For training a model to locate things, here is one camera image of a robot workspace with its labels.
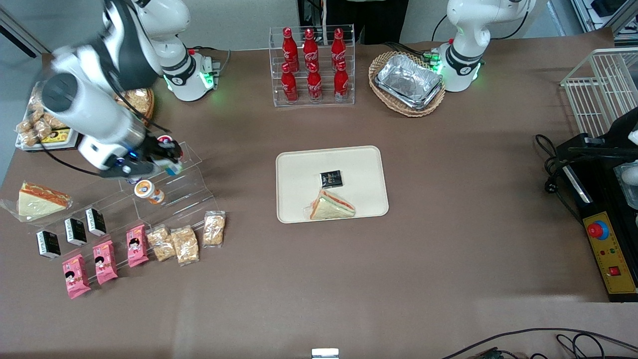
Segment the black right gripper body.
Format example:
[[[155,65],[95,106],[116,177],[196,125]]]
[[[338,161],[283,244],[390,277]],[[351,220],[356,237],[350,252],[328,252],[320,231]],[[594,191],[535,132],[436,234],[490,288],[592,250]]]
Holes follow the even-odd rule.
[[[158,142],[143,142],[135,149],[121,145],[102,145],[105,157],[102,163],[102,178],[133,178],[155,175],[158,166],[153,160],[160,145]]]

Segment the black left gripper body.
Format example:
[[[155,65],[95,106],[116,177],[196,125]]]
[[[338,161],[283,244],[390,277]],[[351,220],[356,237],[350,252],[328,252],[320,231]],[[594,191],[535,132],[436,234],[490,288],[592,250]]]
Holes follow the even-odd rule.
[[[605,134],[589,138],[582,145],[570,146],[568,153],[598,159],[636,161],[638,109],[634,108],[613,122]]]

